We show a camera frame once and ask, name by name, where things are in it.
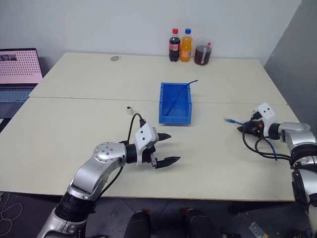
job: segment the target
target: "floor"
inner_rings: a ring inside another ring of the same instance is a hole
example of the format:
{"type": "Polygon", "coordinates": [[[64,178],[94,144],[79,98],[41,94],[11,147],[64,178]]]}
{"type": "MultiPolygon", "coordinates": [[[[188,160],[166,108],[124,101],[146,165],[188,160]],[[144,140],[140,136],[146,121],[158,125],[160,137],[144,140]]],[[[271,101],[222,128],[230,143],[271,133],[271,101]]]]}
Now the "floor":
{"type": "MultiPolygon", "coordinates": [[[[2,196],[2,210],[8,193],[2,196]]],[[[38,197],[11,194],[6,207],[22,203],[23,212],[13,221],[13,227],[5,238],[36,237],[56,202],[38,197]]],[[[230,215],[227,207],[231,202],[210,200],[181,199],[137,199],[137,198],[103,198],[97,203],[96,213],[87,222],[87,237],[107,235],[109,238],[124,236],[126,225],[132,214],[141,209],[150,210],[154,238],[184,238],[180,226],[180,208],[197,208],[204,211],[216,224],[222,233],[241,234],[243,238],[254,238],[249,225],[255,221],[269,237],[285,237],[289,229],[305,230],[309,221],[304,210],[296,203],[287,203],[273,208],[266,208],[230,215]]],[[[18,213],[18,207],[3,214],[13,218],[18,213]]],[[[9,223],[0,222],[0,234],[7,231],[9,223]]]]}

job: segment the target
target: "laptop keyboard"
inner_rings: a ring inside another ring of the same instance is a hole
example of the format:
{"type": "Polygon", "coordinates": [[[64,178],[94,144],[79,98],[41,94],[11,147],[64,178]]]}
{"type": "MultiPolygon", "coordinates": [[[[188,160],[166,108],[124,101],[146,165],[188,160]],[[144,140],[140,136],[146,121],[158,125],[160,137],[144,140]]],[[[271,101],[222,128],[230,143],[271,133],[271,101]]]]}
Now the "laptop keyboard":
{"type": "Polygon", "coordinates": [[[29,98],[31,92],[32,90],[0,90],[0,103],[24,103],[29,98]]]}

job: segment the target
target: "blue plastic bin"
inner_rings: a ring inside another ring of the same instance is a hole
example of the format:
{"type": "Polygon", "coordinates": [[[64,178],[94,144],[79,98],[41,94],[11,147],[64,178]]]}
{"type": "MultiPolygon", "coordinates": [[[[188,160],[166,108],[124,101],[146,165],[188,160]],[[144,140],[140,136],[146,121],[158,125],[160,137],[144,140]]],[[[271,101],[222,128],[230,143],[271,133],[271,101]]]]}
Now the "blue plastic bin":
{"type": "Polygon", "coordinates": [[[161,83],[159,122],[165,124],[190,124],[192,100],[187,83],[161,83]]]}

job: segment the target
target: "orange soda bottle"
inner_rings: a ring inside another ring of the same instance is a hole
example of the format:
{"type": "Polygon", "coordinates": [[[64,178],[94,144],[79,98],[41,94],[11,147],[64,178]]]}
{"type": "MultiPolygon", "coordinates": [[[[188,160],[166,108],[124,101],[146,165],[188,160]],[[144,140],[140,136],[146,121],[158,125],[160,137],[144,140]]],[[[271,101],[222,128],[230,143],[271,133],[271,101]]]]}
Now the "orange soda bottle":
{"type": "Polygon", "coordinates": [[[190,60],[190,53],[192,51],[192,41],[191,29],[186,28],[185,35],[182,37],[182,45],[180,46],[180,60],[182,62],[188,62],[190,60]]]}

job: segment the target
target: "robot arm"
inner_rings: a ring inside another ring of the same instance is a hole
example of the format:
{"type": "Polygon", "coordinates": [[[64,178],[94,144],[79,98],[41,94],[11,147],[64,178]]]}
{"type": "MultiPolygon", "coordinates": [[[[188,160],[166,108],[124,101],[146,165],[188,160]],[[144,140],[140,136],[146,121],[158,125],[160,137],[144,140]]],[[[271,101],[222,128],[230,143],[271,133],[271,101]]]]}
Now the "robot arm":
{"type": "Polygon", "coordinates": [[[304,123],[277,123],[272,108],[264,103],[253,117],[264,122],[264,136],[286,143],[291,154],[292,186],[295,201],[305,207],[313,237],[317,237],[317,139],[304,123]]]}
{"type": "Polygon", "coordinates": [[[154,127],[145,123],[135,134],[135,144],[105,142],[98,145],[75,174],[37,237],[85,237],[87,218],[94,212],[111,172],[130,163],[152,163],[156,169],[175,163],[180,157],[158,161],[153,155],[154,144],[170,137],[157,133],[154,127]]]}

